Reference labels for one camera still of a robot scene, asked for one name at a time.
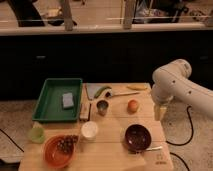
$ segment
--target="metal spoon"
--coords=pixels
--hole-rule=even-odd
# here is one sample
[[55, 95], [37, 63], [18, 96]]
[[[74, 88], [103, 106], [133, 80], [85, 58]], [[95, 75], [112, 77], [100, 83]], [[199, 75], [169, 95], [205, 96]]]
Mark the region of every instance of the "metal spoon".
[[158, 147], [150, 147], [147, 148], [146, 151], [155, 151], [155, 150], [161, 150], [163, 147], [162, 146], [158, 146]]
[[139, 94], [139, 91], [135, 91], [135, 92], [123, 92], [123, 93], [113, 93], [113, 92], [107, 92], [105, 94], [106, 98], [111, 98], [111, 97], [115, 97], [115, 96], [126, 96], [126, 95], [133, 95], [133, 94]]

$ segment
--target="green plastic tray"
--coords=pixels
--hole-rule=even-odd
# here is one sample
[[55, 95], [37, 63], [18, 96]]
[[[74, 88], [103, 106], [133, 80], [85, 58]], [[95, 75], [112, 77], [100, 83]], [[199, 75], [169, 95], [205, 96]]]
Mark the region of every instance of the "green plastic tray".
[[[63, 109], [62, 95], [73, 94], [74, 106]], [[80, 112], [82, 79], [48, 78], [42, 87], [33, 121], [39, 122], [76, 122]]]

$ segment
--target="sponge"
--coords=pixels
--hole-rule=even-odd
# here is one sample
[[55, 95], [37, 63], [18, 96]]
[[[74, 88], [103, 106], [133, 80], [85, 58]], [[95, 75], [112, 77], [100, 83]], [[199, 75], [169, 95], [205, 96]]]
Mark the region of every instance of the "sponge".
[[63, 109], [69, 109], [74, 106], [73, 102], [73, 94], [72, 93], [65, 93], [62, 95], [62, 104]]

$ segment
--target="table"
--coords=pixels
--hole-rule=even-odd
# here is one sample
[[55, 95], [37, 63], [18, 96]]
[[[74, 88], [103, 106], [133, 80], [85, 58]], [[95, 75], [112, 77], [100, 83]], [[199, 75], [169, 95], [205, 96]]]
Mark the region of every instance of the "table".
[[[150, 96], [148, 83], [137, 83], [147, 86], [140, 94], [120, 96], [108, 99], [109, 108], [103, 117], [97, 113], [96, 103], [103, 99], [103, 94], [98, 99], [90, 101], [90, 120], [98, 124], [99, 132], [92, 142], [81, 138], [76, 145], [74, 157], [68, 167], [63, 170], [72, 171], [169, 171], [173, 170], [173, 163], [169, 154], [168, 146], [160, 121], [154, 120], [153, 102]], [[127, 88], [129, 83], [105, 83], [115, 92], [131, 91]], [[140, 102], [140, 107], [135, 114], [129, 114], [127, 103], [131, 99]], [[81, 103], [88, 101], [85, 84], [83, 85]], [[123, 146], [123, 136], [126, 128], [131, 124], [142, 124], [151, 133], [152, 143], [150, 147], [162, 146], [158, 151], [145, 151], [142, 154], [132, 154]], [[51, 123], [40, 124], [45, 130], [47, 141], [50, 137], [58, 134], [80, 135], [83, 123]], [[20, 171], [48, 171], [51, 170], [44, 163], [43, 144], [29, 142], [25, 147], [24, 157], [21, 160]]]

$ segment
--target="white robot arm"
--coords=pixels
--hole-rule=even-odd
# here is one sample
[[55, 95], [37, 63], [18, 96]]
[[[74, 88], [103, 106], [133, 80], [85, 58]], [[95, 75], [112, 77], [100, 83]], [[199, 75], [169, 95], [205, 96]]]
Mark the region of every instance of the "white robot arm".
[[184, 59], [177, 59], [153, 72], [151, 96], [155, 103], [155, 119], [161, 120], [175, 96], [213, 119], [213, 91], [188, 80], [192, 68]]

